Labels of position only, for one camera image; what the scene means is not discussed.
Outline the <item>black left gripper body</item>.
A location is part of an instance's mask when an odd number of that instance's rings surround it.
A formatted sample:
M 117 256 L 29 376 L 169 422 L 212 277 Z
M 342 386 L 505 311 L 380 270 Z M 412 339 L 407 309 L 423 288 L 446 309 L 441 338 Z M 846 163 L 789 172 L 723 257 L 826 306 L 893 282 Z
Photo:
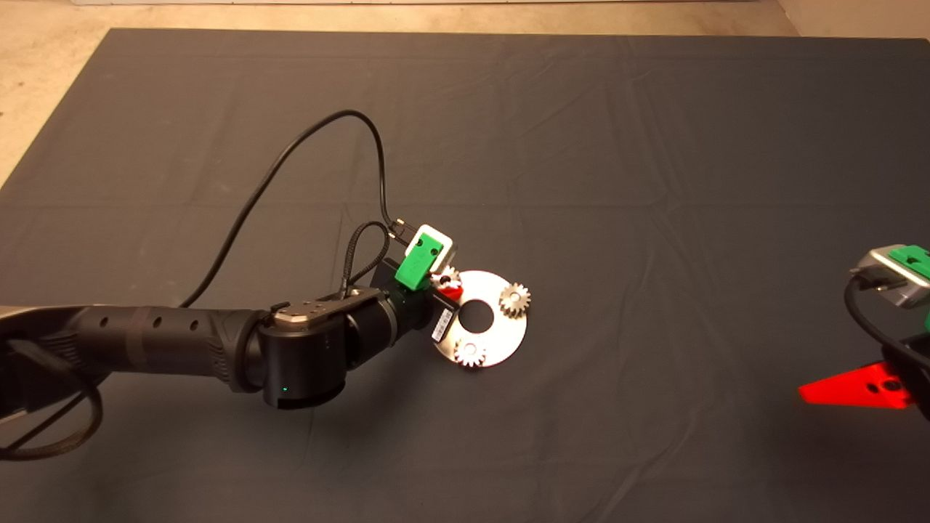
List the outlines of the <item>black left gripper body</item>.
M 385 258 L 376 265 L 371 285 L 381 291 L 389 315 L 394 342 L 409 332 L 418 332 L 429 342 L 444 340 L 461 305 L 429 285 L 412 291 L 395 279 L 399 264 Z

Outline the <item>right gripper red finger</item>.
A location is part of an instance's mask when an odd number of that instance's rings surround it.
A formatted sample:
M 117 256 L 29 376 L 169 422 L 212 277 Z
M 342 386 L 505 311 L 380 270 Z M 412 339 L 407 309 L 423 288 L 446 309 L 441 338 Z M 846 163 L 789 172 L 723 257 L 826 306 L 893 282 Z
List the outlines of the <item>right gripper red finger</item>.
M 886 362 L 874 362 L 801 385 L 798 393 L 803 401 L 813 405 L 891 410 L 913 406 L 913 397 L 900 374 Z

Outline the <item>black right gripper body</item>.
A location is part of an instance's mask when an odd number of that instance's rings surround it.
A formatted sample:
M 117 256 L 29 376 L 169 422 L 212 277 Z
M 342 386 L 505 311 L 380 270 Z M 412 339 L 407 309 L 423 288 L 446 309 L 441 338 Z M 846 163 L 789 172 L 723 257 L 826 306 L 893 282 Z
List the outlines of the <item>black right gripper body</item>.
M 904 338 L 901 344 L 909 347 L 917 354 L 929 357 L 929 334 L 919 334 Z M 919 365 L 907 360 L 890 346 L 881 347 L 881 354 L 885 361 L 897 374 L 903 389 L 910 395 L 914 406 L 920 411 L 924 419 L 929 421 L 929 378 L 928 371 Z

